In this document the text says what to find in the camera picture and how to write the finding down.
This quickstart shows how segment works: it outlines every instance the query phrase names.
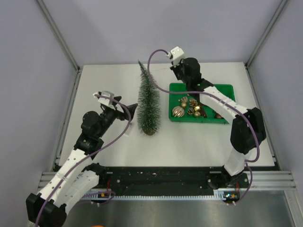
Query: black mounting plate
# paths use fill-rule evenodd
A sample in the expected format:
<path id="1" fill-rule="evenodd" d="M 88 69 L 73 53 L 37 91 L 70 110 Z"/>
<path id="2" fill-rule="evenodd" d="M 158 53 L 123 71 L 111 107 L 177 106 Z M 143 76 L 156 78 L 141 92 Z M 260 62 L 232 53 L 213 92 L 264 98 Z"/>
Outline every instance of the black mounting plate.
<path id="1" fill-rule="evenodd" d="M 245 173 L 229 186 L 218 182 L 222 167 L 106 167 L 106 172 L 96 188 L 110 188 L 116 196 L 213 195 L 209 181 L 219 188 L 248 187 Z"/>

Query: miniature christmas tree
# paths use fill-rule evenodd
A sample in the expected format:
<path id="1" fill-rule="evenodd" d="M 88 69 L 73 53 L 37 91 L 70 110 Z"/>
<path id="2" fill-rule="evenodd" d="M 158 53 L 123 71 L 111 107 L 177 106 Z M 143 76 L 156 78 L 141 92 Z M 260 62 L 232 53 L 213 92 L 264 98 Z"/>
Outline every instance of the miniature christmas tree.
<path id="1" fill-rule="evenodd" d="M 139 130 L 152 136 L 160 126 L 160 94 L 150 81 L 147 69 L 140 62 L 141 85 L 138 96 L 137 121 Z"/>

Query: gray wall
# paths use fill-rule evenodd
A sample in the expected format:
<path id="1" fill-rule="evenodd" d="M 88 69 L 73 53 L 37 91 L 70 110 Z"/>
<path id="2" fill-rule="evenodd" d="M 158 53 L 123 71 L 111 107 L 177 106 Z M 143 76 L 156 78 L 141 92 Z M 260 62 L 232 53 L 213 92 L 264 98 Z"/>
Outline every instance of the gray wall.
<path id="1" fill-rule="evenodd" d="M 34 1 L 0 1 L 2 227 L 26 225 L 25 200 L 54 157 L 74 77 Z"/>
<path id="2" fill-rule="evenodd" d="M 303 1 L 292 0 L 251 72 L 279 161 L 303 198 Z"/>
<path id="3" fill-rule="evenodd" d="M 281 0 L 45 0 L 78 64 L 136 63 L 182 47 L 246 61 Z M 162 63 L 157 55 L 155 63 Z"/>

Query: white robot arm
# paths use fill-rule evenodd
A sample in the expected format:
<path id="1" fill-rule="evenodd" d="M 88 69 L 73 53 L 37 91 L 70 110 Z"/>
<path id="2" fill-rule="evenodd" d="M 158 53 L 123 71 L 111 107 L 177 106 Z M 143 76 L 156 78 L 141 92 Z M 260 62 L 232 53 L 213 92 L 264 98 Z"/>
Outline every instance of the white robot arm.
<path id="1" fill-rule="evenodd" d="M 232 125 L 233 149 L 224 169 L 230 176 L 240 174 L 244 170 L 245 155 L 256 146 L 258 147 L 266 138 L 261 111 L 237 104 L 218 91 L 212 83 L 201 78 L 197 59 L 185 58 L 180 47 L 172 49 L 167 56 L 171 60 L 171 70 L 174 71 L 178 80 L 182 80 L 186 84 L 188 93 L 197 101 L 215 110 Z"/>
<path id="2" fill-rule="evenodd" d="M 103 145 L 101 137 L 115 119 L 131 121 L 138 106 L 138 104 L 133 104 L 124 107 L 128 110 L 129 115 L 126 112 L 118 111 L 116 102 L 111 101 L 119 102 L 120 96 L 114 97 L 114 94 L 107 91 L 95 93 L 93 96 L 110 98 L 97 98 L 101 103 L 103 113 L 90 111 L 84 114 L 81 125 L 82 133 L 66 162 L 47 186 L 38 194 L 31 193 L 27 198 L 28 219 L 34 223 L 39 219 L 40 227 L 61 227 L 72 207 L 90 189 L 99 184 L 100 179 L 104 176 L 105 168 L 94 163 L 95 155 L 93 154 Z"/>

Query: metal floor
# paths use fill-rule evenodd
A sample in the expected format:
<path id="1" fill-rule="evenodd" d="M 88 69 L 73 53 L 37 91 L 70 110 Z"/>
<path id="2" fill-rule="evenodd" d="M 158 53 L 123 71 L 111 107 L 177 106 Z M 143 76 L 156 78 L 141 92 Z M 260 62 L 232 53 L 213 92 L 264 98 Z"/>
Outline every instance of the metal floor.
<path id="1" fill-rule="evenodd" d="M 283 192 L 250 192 L 238 206 L 221 201 L 113 201 L 76 205 L 64 227 L 294 227 Z"/>

